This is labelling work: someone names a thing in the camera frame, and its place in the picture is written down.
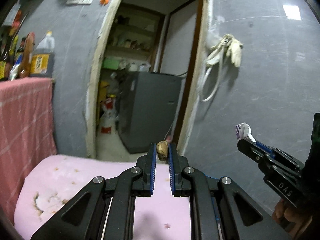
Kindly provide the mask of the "person's right hand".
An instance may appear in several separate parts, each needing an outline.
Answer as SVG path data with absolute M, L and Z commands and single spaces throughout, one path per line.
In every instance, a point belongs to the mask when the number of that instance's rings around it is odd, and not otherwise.
M 289 224 L 284 229 L 292 239 L 302 239 L 303 233 L 310 226 L 313 219 L 312 216 L 299 213 L 297 209 L 287 204 L 283 199 L 280 199 L 275 205 L 272 218 L 279 225 L 283 224 L 284 221 L 288 221 Z

